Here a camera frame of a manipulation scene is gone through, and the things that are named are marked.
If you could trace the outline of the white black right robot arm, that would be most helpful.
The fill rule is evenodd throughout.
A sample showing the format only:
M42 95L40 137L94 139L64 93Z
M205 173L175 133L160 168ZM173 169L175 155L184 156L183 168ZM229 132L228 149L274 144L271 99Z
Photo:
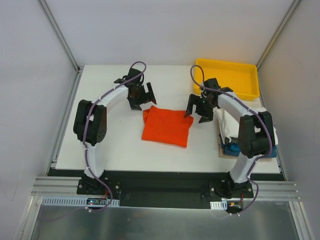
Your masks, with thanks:
M250 108L229 87L221 88L216 78L210 78L200 85L201 94L190 94L185 117L197 113L200 123L213 120L214 108L223 109L239 124L237 144L240 149L234 167L224 181L215 188L215 193L231 199L243 193L250 185L250 176L257 161L272 153L275 134L272 115L268 111Z

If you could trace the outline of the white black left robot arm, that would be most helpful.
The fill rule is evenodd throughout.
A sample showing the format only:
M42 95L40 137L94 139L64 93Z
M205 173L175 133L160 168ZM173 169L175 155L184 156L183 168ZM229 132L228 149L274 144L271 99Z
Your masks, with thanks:
M114 81L112 88L95 101L82 99L77 106L73 133L81 142L85 169L81 178L82 187L88 187L94 194L105 191L106 183L101 179L104 173L100 145L107 134L107 115L120 102L128 100L131 110L141 111L141 105L156 104L151 83L144 86L144 70L130 67L127 75Z

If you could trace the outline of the orange t-shirt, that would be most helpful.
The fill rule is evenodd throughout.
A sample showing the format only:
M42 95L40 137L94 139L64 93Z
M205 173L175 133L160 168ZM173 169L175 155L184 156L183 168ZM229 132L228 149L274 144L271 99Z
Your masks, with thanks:
M183 110L157 108L154 105L142 112L144 129L141 139L186 148L189 130L194 122Z

